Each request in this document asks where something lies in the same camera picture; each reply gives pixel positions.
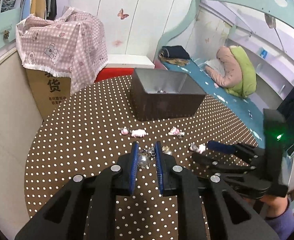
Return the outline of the purple sleeve forearm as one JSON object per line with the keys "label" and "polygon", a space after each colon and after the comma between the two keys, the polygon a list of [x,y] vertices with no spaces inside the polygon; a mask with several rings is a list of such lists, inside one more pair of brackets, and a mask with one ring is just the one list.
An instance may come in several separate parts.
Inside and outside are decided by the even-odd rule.
{"label": "purple sleeve forearm", "polygon": [[280,240],[286,240],[294,232],[294,214],[289,204],[278,217],[265,217],[267,224],[277,233]]}

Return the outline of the right hand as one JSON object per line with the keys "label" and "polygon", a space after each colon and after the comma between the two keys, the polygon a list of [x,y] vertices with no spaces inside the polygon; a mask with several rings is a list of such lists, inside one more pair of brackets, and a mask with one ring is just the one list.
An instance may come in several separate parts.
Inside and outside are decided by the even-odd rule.
{"label": "right hand", "polygon": [[260,199],[261,202],[267,204],[267,213],[266,216],[268,218],[277,218],[281,216],[288,207],[288,197],[276,197],[265,195]]}

